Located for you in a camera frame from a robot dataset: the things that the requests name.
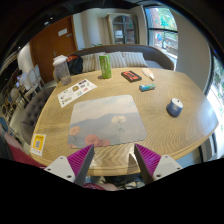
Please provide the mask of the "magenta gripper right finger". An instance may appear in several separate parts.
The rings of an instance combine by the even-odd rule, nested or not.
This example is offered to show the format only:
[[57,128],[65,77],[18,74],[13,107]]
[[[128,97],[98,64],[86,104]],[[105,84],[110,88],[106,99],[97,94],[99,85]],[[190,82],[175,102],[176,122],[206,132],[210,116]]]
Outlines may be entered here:
[[146,185],[182,169],[169,155],[159,155],[139,144],[134,146],[134,154]]

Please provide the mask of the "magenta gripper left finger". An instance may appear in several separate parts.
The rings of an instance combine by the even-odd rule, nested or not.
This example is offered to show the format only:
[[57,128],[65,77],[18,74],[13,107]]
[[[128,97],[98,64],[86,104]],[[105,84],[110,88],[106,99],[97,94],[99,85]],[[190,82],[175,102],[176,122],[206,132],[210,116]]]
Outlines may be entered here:
[[86,146],[68,157],[59,156],[45,171],[82,186],[94,156],[94,145]]

